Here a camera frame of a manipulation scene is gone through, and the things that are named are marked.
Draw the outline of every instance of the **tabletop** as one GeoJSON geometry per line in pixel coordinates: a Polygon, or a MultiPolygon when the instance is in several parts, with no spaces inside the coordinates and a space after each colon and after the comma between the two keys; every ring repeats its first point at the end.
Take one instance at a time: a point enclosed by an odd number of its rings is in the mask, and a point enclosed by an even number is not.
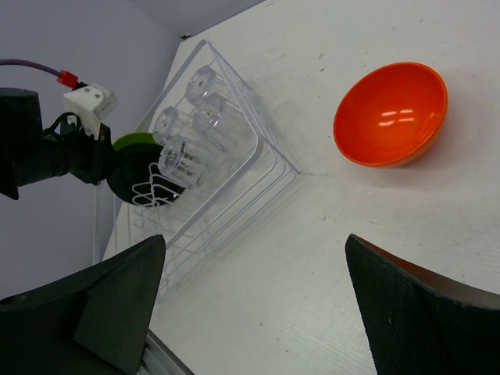
{"type": "Polygon", "coordinates": [[[350,233],[500,292],[498,19],[495,0],[268,0],[180,45],[172,74],[210,40],[302,171],[155,307],[152,329],[195,373],[375,373],[345,261],[350,233]],[[444,78],[444,130],[408,166],[353,164],[332,138],[336,108],[366,73],[399,61],[444,78]]]}

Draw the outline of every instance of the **wire rack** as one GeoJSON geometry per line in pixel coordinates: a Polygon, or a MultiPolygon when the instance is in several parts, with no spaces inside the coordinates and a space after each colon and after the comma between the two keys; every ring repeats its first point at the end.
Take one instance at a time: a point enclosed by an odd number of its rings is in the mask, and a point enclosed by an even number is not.
{"type": "Polygon", "coordinates": [[[149,129],[168,105],[192,113],[195,109],[185,100],[184,91],[193,73],[204,65],[210,65],[223,77],[235,106],[248,121],[252,136],[240,147],[247,152],[230,159],[228,166],[222,165],[224,172],[212,179],[211,184],[186,190],[173,203],[157,194],[158,189],[164,188],[162,180],[166,178],[154,173],[157,170],[154,164],[150,165],[149,180],[140,184],[149,186],[151,192],[140,193],[144,186],[134,187],[140,205],[121,204],[114,196],[106,198],[108,194],[103,192],[106,186],[98,187],[96,193],[96,218],[103,205],[112,209],[116,217],[107,257],[154,234],[165,238],[167,254],[158,293],[161,299],[217,249],[227,245],[299,175],[278,145],[250,87],[208,41],[201,41],[188,56],[137,130],[149,129]]]}

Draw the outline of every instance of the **bowl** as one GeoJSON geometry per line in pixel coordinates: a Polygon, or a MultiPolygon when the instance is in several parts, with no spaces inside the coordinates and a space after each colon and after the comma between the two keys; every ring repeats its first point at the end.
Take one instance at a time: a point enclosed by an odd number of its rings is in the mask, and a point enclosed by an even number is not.
{"type": "Polygon", "coordinates": [[[448,107],[445,82],[429,66],[397,62],[367,74],[342,99],[334,140],[364,166],[400,166],[438,138],[448,107]]]}

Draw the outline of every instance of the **white wire dish rack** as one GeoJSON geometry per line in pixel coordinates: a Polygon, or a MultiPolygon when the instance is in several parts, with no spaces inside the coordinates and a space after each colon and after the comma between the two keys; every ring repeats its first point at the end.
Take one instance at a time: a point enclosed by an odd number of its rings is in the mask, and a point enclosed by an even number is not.
{"type": "MultiPolygon", "coordinates": [[[[156,194],[163,188],[161,182],[166,178],[154,173],[157,170],[154,164],[150,165],[149,180],[141,184],[141,189],[134,187],[140,205],[123,203],[120,208],[118,198],[107,201],[116,217],[107,256],[154,234],[164,236],[167,255],[158,298],[165,298],[178,287],[299,175],[267,126],[250,87],[208,41],[201,41],[188,56],[137,130],[149,129],[167,106],[193,113],[195,108],[185,99],[184,92],[193,73],[204,65],[209,65],[223,77],[234,96],[234,104],[244,113],[252,136],[241,149],[248,152],[224,167],[227,174],[220,174],[217,184],[187,189],[175,202],[167,202],[156,194]],[[150,192],[138,193],[145,191],[145,185],[150,187],[150,192]]],[[[100,197],[98,191],[97,210],[104,202],[100,197]]]]}

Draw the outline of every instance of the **gray wall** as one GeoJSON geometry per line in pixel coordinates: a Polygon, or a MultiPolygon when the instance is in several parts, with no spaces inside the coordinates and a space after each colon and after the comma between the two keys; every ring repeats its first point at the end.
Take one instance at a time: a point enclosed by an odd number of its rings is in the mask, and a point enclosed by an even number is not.
{"type": "Polygon", "coordinates": [[[175,35],[198,34],[263,0],[132,0],[175,35]]]}
{"type": "MultiPolygon", "coordinates": [[[[68,69],[114,90],[120,106],[105,123],[115,137],[133,130],[161,91],[179,41],[125,0],[0,5],[0,58],[68,69]]],[[[66,89],[45,73],[0,67],[0,86],[38,91],[45,126],[63,111],[66,89]]],[[[22,187],[17,202],[0,197],[0,298],[91,265],[93,197],[73,176],[22,187]]],[[[112,221],[102,225],[110,230],[112,221]]]]}

